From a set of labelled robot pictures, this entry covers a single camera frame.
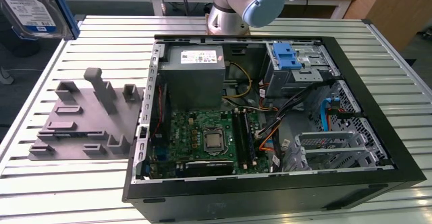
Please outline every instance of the white label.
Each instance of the white label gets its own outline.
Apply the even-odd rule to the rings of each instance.
[[[71,137],[71,134],[53,134],[55,137]]]
[[[284,142],[281,143],[281,147],[288,147],[291,141],[288,139],[284,139]]]
[[[216,51],[183,51],[181,64],[217,63]]]
[[[279,167],[279,164],[281,164],[281,161],[279,160],[276,155],[273,155],[272,161],[276,164],[276,166]]]
[[[55,31],[56,24],[37,0],[5,0],[21,24],[32,31]]]
[[[309,62],[309,58],[307,57],[297,57],[299,62]]]
[[[264,89],[260,89],[260,90],[259,90],[259,96],[260,96],[261,98],[265,98],[265,90],[264,90]]]

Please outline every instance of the yellow wire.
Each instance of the yellow wire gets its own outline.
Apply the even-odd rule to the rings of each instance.
[[[237,63],[231,62],[231,64],[235,64],[239,67],[239,69],[243,71],[243,73],[245,74],[245,76],[248,77],[249,86],[248,86],[248,90],[244,93],[237,94],[237,95],[231,95],[231,96],[223,96],[223,98],[225,98],[225,99],[240,98],[244,95],[247,95],[249,93],[251,89],[252,89],[252,79],[251,79],[249,74],[245,72],[245,70],[241,68],[241,66]]]

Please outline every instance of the silver metal panel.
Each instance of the silver metal panel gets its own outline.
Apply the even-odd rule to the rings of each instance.
[[[52,90],[60,79],[73,80],[77,87],[91,87],[81,76],[92,66],[104,70],[113,87],[125,83],[145,86],[153,35],[205,34],[205,20],[87,16],[83,24],[80,38],[61,42],[0,145],[0,219],[7,224],[147,223],[133,207],[121,202],[125,160],[32,162],[27,160],[28,149],[55,105]],[[431,93],[384,38],[360,20],[277,19],[268,27],[251,30],[253,35],[336,37],[428,180],[351,210],[201,223],[316,223],[317,219],[321,223],[431,223]]]

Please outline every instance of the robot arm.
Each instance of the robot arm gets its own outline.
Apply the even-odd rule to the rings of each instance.
[[[248,26],[268,25],[283,8],[284,0],[213,0],[208,30],[212,34],[245,34]]]

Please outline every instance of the blue drive bay latch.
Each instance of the blue drive bay latch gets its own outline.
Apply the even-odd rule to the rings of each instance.
[[[296,51],[291,48],[288,43],[275,43],[273,53],[279,61],[279,69],[300,70],[303,68],[296,58]]]

